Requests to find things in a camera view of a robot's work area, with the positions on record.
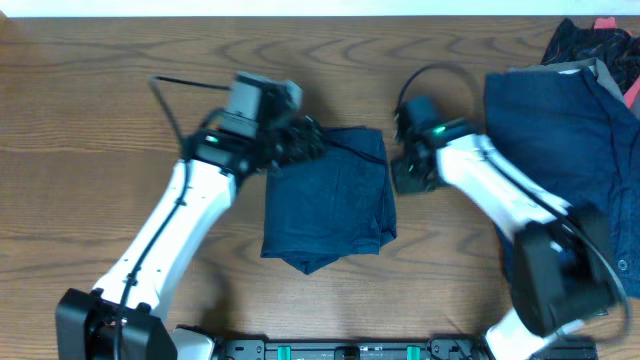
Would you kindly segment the navy blue shorts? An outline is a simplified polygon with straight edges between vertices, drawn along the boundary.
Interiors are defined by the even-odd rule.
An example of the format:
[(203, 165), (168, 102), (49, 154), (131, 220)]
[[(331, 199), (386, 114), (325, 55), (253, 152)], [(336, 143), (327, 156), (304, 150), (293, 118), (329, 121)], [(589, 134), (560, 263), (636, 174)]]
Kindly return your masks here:
[(397, 215), (383, 134), (331, 128), (325, 155), (270, 173), (263, 258), (309, 275), (342, 257), (377, 255), (397, 238)]

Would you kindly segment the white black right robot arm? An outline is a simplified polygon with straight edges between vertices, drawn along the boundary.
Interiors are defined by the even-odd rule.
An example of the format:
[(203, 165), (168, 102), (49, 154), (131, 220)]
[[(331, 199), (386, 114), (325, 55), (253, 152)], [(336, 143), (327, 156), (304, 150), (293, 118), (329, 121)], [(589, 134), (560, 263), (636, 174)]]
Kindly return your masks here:
[(623, 340), (632, 307), (612, 266), (605, 214), (554, 195), (509, 162), (491, 139), (464, 118), (396, 117), (396, 140), (404, 148), (392, 161), (401, 194), (449, 185), (473, 201), (512, 246), (512, 308), (479, 340), (462, 349), (463, 359), (529, 359), (586, 321), (612, 307), (624, 311)]

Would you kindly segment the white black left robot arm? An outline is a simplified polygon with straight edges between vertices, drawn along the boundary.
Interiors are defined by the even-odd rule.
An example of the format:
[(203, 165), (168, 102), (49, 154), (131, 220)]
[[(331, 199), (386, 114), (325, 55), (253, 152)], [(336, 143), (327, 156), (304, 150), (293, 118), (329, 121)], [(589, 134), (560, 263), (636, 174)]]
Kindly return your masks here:
[(253, 135), (207, 123), (184, 138), (170, 182), (131, 245), (89, 292), (70, 288), (55, 311), (61, 359), (214, 359), (196, 327), (167, 330), (178, 285), (209, 230), (253, 173), (322, 156), (309, 117), (253, 122)]

